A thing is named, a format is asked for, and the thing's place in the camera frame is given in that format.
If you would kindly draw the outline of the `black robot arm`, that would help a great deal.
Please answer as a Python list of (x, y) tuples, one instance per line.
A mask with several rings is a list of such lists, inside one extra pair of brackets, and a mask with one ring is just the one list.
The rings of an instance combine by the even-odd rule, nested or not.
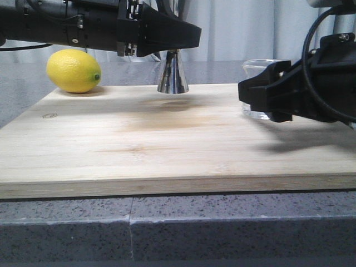
[(199, 46), (201, 28), (174, 15), (169, 1), (1, 1), (7, 40), (116, 51), (145, 57)]

